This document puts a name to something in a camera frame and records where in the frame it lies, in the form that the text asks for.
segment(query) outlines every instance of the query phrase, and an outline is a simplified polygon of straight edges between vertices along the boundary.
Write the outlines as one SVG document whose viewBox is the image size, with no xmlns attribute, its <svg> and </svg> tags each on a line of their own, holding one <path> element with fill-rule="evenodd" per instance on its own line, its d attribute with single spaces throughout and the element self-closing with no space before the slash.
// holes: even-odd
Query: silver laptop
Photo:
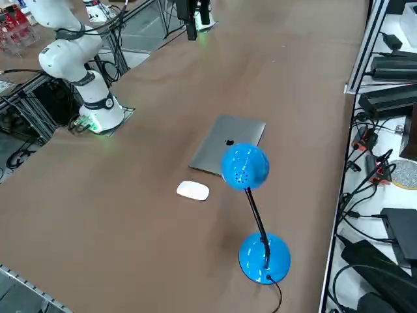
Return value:
<svg viewBox="0 0 417 313">
<path fill-rule="evenodd" d="M 231 115 L 219 115 L 204 138 L 189 167 L 221 175 L 224 153 L 236 143 L 257 145 L 266 123 Z"/>
</svg>

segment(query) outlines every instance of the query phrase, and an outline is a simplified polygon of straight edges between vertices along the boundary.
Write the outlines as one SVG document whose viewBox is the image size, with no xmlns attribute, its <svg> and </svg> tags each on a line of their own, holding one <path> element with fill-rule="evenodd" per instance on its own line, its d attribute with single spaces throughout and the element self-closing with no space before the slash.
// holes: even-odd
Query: white mouse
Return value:
<svg viewBox="0 0 417 313">
<path fill-rule="evenodd" d="M 177 188 L 177 194 L 186 198 L 204 201 L 209 196 L 209 188 L 195 181 L 183 181 Z"/>
</svg>

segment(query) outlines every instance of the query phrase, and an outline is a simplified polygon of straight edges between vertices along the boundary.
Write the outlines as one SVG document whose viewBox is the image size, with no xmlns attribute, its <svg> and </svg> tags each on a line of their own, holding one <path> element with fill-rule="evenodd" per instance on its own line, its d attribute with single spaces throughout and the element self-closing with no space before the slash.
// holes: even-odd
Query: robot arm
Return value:
<svg viewBox="0 0 417 313">
<path fill-rule="evenodd" d="M 26 0 L 26 4 L 40 25 L 76 34 L 74 38 L 59 38 L 46 46 L 39 54 L 40 66 L 49 75 L 74 85 L 84 101 L 79 114 L 91 122 L 93 132 L 100 133 L 121 124 L 123 110 L 103 77 L 84 67 L 100 50 L 100 35 L 82 25 L 62 1 Z"/>
</svg>

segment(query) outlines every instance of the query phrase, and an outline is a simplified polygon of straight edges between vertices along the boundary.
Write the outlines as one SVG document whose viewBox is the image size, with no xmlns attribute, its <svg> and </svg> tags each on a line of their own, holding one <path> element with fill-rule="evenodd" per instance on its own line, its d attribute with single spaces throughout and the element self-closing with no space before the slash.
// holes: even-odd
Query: desk lamp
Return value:
<svg viewBox="0 0 417 313">
<path fill-rule="evenodd" d="M 259 229 L 259 233 L 247 237 L 240 246 L 240 268 L 250 280 L 264 285 L 282 280 L 291 264 L 287 245 L 273 233 L 265 231 L 252 196 L 252 189 L 261 186 L 268 174 L 269 161 L 265 153 L 254 145 L 234 145 L 223 156 L 222 177 L 233 188 L 245 191 Z"/>
</svg>

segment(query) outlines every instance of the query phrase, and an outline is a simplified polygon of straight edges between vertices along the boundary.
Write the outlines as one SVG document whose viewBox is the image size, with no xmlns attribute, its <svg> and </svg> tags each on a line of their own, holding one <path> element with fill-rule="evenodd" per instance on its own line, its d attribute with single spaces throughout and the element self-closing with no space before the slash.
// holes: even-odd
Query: white shelf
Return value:
<svg viewBox="0 0 417 313">
<path fill-rule="evenodd" d="M 412 46 L 410 46 L 410 43 L 407 40 L 406 36 L 404 35 L 404 32 L 401 30 L 401 27 L 399 25 L 400 17 L 401 16 L 397 14 L 387 14 L 385 16 L 384 23 L 382 24 L 381 31 L 388 35 L 395 35 L 403 43 L 403 46 L 401 47 L 400 51 L 417 53 L 417 48 L 413 48 Z M 382 34 L 378 34 L 377 41 L 375 43 L 375 46 L 373 47 L 372 52 L 373 54 L 370 57 L 369 63 L 366 68 L 366 72 L 369 72 L 371 70 L 371 63 L 372 63 L 373 58 L 379 56 L 376 54 L 377 52 L 386 52 L 386 53 L 392 52 L 392 50 L 385 44 Z M 361 87 L 359 88 L 359 93 L 366 93 L 372 90 L 398 87 L 400 86 L 398 83 L 399 82 L 383 82 L 380 80 L 375 81 L 372 79 L 371 76 L 364 76 L 364 79 L 362 80 L 362 83 L 360 84 Z M 369 84 L 371 85 L 384 84 L 384 85 L 376 89 L 373 86 L 364 86 L 364 85 L 369 85 Z"/>
<path fill-rule="evenodd" d="M 398 117 L 396 119 L 389 120 L 386 124 L 384 124 L 384 126 L 387 128 L 395 129 L 397 125 L 403 125 L 404 122 L 405 117 Z M 352 142 L 352 139 L 354 138 L 356 133 L 357 129 L 356 127 L 353 127 L 350 142 Z M 373 149 L 374 154 L 382 155 L 383 153 L 387 152 L 387 150 L 393 149 L 389 162 L 402 159 L 399 157 L 399 149 L 401 146 L 402 135 L 395 134 L 394 132 L 385 129 L 381 129 L 378 135 L 378 142 Z M 351 160 L 357 157 L 359 154 L 360 151 L 356 151 L 352 155 Z M 362 171 L 355 173 L 352 170 L 349 170 L 346 173 L 345 184 L 343 186 L 344 192 L 352 192 L 366 176 L 365 155 L 362 156 L 358 161 L 356 161 L 356 163 L 362 168 Z M 379 214 L 384 207 L 417 209 L 417 191 L 401 189 L 395 186 L 394 184 L 385 186 L 380 185 L 377 188 L 377 193 L 374 195 L 374 197 L 357 205 L 354 211 L 358 211 L 363 215 L 372 215 Z M 352 201 L 346 209 L 349 209 L 349 207 L 356 201 L 365 198 L 372 192 L 373 191 L 371 188 L 365 192 L 358 194 L 352 199 Z M 349 222 L 353 226 L 357 227 L 359 230 L 362 230 L 364 233 L 372 237 L 388 238 L 387 233 L 385 231 L 385 227 L 380 218 L 350 218 Z M 357 242 L 362 239 L 368 240 L 373 246 L 375 246 L 378 250 L 384 253 L 394 263 L 397 263 L 391 244 L 379 243 L 371 239 L 367 239 L 359 233 L 357 233 L 344 221 L 341 222 L 338 227 L 338 234 L 344 236 L 352 242 Z M 346 261 L 341 258 L 341 251 L 343 250 L 344 246 L 339 239 L 335 240 L 336 244 L 334 249 L 334 258 L 332 261 L 332 270 L 330 273 L 329 283 L 330 292 L 333 292 L 332 282 L 334 279 L 334 275 L 343 266 L 347 265 Z M 410 274 L 410 271 L 408 269 L 404 269 L 404 271 Z M 359 298 L 371 290 L 373 290 L 373 288 L 354 269 L 346 270 L 338 278 L 338 283 L 336 286 L 336 292 L 339 302 L 342 305 L 350 308 L 356 308 Z M 327 312 L 331 308 L 336 308 L 336 306 L 331 300 L 328 299 Z"/>
</svg>

